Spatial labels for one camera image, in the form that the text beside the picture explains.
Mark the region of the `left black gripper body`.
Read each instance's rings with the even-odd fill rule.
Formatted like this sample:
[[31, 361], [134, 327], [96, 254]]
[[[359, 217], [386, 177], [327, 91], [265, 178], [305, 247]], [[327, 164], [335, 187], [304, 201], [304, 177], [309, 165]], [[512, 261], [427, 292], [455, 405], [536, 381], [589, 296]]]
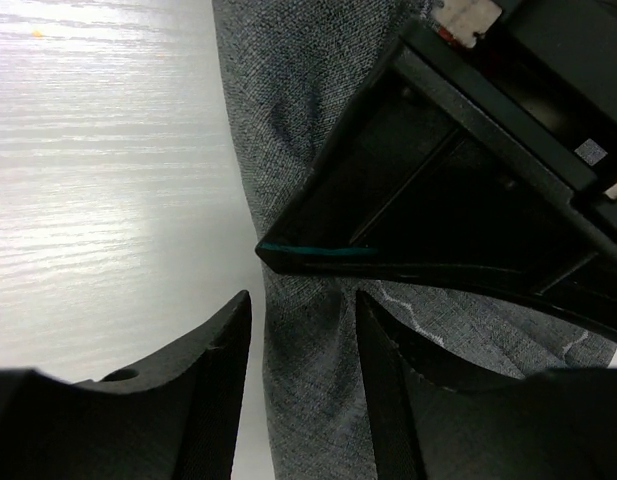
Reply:
[[617, 2], [494, 2], [503, 13], [472, 49], [435, 5], [407, 43], [576, 196], [617, 200]]

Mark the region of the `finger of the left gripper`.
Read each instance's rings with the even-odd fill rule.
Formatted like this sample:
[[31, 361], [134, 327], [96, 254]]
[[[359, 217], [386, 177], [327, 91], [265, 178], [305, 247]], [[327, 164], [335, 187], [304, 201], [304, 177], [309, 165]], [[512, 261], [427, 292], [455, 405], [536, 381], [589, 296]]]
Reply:
[[256, 251], [287, 275], [448, 288], [617, 343], [617, 198], [469, 54], [412, 23], [344, 110]]

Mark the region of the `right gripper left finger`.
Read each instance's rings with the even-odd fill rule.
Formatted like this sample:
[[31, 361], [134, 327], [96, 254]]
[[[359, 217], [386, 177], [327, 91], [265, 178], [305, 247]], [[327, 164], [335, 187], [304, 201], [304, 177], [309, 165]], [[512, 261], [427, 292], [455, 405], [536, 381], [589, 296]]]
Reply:
[[99, 381], [0, 369], [0, 479], [227, 479], [251, 299]]

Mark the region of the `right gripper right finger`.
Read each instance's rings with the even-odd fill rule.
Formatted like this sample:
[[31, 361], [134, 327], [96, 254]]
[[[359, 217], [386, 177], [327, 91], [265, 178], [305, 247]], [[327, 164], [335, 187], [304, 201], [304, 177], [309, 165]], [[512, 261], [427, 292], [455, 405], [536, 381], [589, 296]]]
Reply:
[[617, 368], [498, 374], [356, 298], [382, 479], [617, 479]]

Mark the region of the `grey cloth napkin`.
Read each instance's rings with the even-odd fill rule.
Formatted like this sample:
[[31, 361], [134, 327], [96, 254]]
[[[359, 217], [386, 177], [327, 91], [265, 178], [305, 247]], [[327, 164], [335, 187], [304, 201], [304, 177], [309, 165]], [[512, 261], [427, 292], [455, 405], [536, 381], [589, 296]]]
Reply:
[[[217, 1], [224, 95], [255, 230], [303, 182], [348, 100], [428, 1]], [[452, 290], [263, 273], [262, 378], [275, 476], [376, 477], [355, 333], [355, 293], [449, 351], [521, 378], [609, 366], [616, 345], [548, 315]]]

